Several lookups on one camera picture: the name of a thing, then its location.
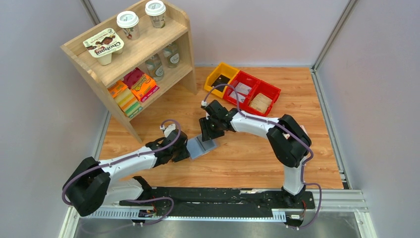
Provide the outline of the beige card holder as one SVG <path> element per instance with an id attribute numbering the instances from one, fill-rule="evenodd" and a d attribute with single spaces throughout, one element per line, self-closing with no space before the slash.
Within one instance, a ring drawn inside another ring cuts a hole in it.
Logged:
<path id="1" fill-rule="evenodd" d="M 216 149 L 219 144 L 216 140 L 210 139 L 207 141 L 203 141 L 202 135 L 199 134 L 191 139 L 188 139 L 187 142 L 187 150 L 190 153 L 191 160 L 195 160 L 210 151 Z"/>

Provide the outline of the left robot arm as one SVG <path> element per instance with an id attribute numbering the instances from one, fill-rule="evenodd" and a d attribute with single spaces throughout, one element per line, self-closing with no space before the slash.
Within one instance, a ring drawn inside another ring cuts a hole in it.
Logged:
<path id="1" fill-rule="evenodd" d="M 188 136 L 175 129 L 124 156 L 101 162 L 93 157 L 85 158 L 64 184 L 64 200 L 82 217 L 91 215 L 108 202 L 134 200 L 138 205 L 147 205 L 152 197 L 149 189 L 136 179 L 132 183 L 121 183 L 120 179 L 169 161 L 189 158 L 187 142 Z"/>

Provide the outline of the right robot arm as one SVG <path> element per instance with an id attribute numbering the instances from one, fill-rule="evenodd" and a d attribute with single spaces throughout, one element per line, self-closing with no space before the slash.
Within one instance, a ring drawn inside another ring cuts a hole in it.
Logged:
<path id="1" fill-rule="evenodd" d="M 252 115 L 237 108 L 227 110 L 219 101 L 201 102 L 206 116 L 200 118 L 202 140 L 208 141 L 224 136 L 225 132 L 244 132 L 267 139 L 276 158 L 284 166 L 282 200 L 288 207 L 302 202 L 303 164 L 313 157 L 311 139 L 291 115 L 267 118 Z"/>

